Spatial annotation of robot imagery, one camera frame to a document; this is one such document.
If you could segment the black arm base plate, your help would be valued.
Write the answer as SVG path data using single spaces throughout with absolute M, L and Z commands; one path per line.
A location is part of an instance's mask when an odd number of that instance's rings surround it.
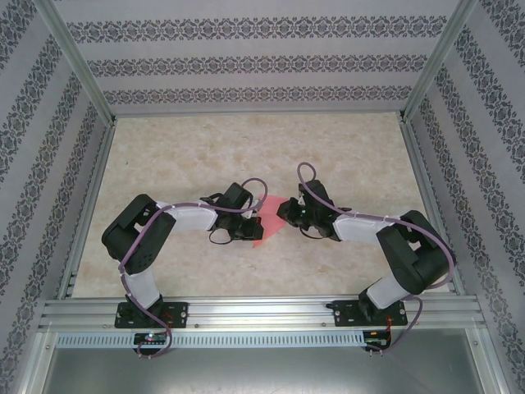
M 186 328 L 189 305 L 185 302 L 158 300 L 148 312 L 162 320 L 169 328 Z M 119 303 L 114 321 L 116 328 L 161 328 L 162 325 L 141 311 L 135 304 Z
M 386 326 L 387 323 L 404 327 L 408 324 L 403 301 L 397 301 L 385 309 L 378 309 L 362 300 L 334 300 L 326 307 L 332 309 L 337 327 L 375 327 Z

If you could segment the grey metal sheet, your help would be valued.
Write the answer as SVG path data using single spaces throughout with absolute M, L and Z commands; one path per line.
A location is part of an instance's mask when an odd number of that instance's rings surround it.
M 389 354 L 358 347 L 58 349 L 43 394 L 484 394 L 462 332 L 416 331 Z

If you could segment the wide aluminium base rail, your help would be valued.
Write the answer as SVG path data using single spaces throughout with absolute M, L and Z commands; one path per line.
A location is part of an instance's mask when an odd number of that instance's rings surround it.
M 326 304 L 336 295 L 314 297 L 189 297 L 175 298 L 189 306 L 188 331 L 281 332 L 334 331 L 334 313 Z M 415 328 L 485 328 L 486 319 L 475 296 L 430 293 Z M 115 329 L 119 298 L 48 300 L 38 323 L 41 332 L 110 332 Z

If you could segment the pink paper sheet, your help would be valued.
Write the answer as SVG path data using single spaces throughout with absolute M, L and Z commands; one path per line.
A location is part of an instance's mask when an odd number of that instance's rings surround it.
M 275 195 L 266 197 L 258 212 L 261 218 L 261 225 L 263 228 L 262 239 L 253 242 L 253 247 L 260 246 L 264 241 L 276 234 L 285 224 L 286 221 L 277 215 L 277 211 L 281 204 L 287 202 L 288 199 Z

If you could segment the aluminium side rail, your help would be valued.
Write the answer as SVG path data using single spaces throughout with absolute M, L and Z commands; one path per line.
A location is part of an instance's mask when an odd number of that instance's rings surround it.
M 117 119 L 114 117 L 110 122 L 105 136 L 99 145 L 97 160 L 94 163 L 92 176 L 89 181 L 89 188 L 87 189 L 86 195 L 84 197 L 84 204 L 80 211 L 75 236 L 71 242 L 71 247 L 67 254 L 66 264 L 59 281 L 60 286 L 57 288 L 57 293 L 55 296 L 56 300 L 64 300 L 68 297 L 70 281 L 75 276 L 75 273 L 78 271 L 80 266 L 85 243 L 89 234 L 89 228 L 93 219 L 98 194 L 103 182 L 103 175 L 107 166 L 107 160 L 112 147 L 116 125 Z
M 441 212 L 436 201 L 434 190 L 432 189 L 431 178 L 428 175 L 427 166 L 423 160 L 413 128 L 408 121 L 405 121 L 402 112 L 398 112 L 396 116 L 398 117 L 399 127 L 418 184 L 418 189 L 422 197 L 422 203 L 427 214 L 427 219 L 447 245 L 452 247 L 453 244 L 448 237 L 445 225 L 442 221 Z

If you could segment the aluminium frame post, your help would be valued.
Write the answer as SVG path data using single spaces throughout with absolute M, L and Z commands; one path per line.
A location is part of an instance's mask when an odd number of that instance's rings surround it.
M 431 52 L 421 75 L 418 77 L 411 93 L 409 94 L 403 108 L 399 111 L 399 119 L 407 124 L 418 109 L 432 81 L 445 61 L 460 30 L 477 4 L 477 0 L 459 0 L 457 6 L 448 19 L 436 46 Z
M 465 329 L 484 394 L 510 394 L 509 385 L 487 328 Z
M 112 125 L 115 121 L 115 115 L 110 108 L 102 89 L 88 63 L 79 50 L 66 22 L 60 16 L 53 0 L 32 0 L 38 13 L 43 18 L 46 26 L 49 28 L 58 46 L 62 50 L 66 60 L 69 62 L 71 69 L 77 75 L 80 83 L 85 88 L 91 102 L 102 117 L 106 125 Z
M 15 394 L 43 394 L 56 344 L 55 332 L 36 333 Z

